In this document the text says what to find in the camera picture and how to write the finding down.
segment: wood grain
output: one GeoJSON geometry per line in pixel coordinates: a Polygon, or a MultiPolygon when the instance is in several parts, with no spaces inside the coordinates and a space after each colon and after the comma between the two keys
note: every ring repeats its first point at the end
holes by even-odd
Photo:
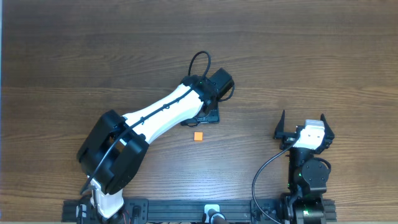
{"type": "MultiPolygon", "coordinates": [[[[125,196],[249,200],[286,109],[288,130],[325,113],[336,134],[322,157],[339,221],[397,220],[398,2],[5,0],[3,21],[1,221],[59,221],[99,116],[168,95],[199,50],[236,82],[221,123],[154,141],[125,196]]],[[[286,191],[287,163],[261,174],[259,197],[286,191]]]]}

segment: wooden table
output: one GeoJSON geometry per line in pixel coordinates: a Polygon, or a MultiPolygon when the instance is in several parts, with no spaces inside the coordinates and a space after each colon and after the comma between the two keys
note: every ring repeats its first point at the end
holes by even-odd
{"type": "MultiPolygon", "coordinates": [[[[336,134],[322,157],[340,221],[398,219],[398,2],[6,0],[3,21],[2,221],[59,221],[99,116],[168,95],[199,50],[236,82],[221,123],[163,134],[125,196],[249,200],[286,109],[288,131],[325,113],[336,134]]],[[[264,171],[259,197],[287,190],[287,164],[264,171]]]]}

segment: small orange square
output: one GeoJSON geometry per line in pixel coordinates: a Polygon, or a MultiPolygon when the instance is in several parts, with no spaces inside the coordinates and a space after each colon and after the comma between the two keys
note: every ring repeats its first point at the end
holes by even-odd
{"type": "Polygon", "coordinates": [[[194,141],[203,141],[203,133],[202,132],[195,132],[193,136],[194,141]]]}

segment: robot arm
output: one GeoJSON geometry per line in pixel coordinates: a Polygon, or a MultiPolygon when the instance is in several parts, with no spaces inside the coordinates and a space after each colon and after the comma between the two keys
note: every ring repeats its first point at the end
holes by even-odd
{"type": "Polygon", "coordinates": [[[137,173],[149,144],[176,124],[209,113],[233,85],[222,68],[210,78],[189,75],[169,96],[140,111],[120,116],[111,110],[100,117],[76,157],[93,189],[91,203],[104,220],[122,209],[122,189],[137,173]],[[114,147],[118,144],[121,150],[114,147]]]}

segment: orange cube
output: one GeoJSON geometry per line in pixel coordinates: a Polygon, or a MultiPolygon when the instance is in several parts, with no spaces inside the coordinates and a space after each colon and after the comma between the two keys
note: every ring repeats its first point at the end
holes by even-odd
{"type": "Polygon", "coordinates": [[[203,132],[195,132],[193,136],[194,141],[203,141],[203,132]]]}

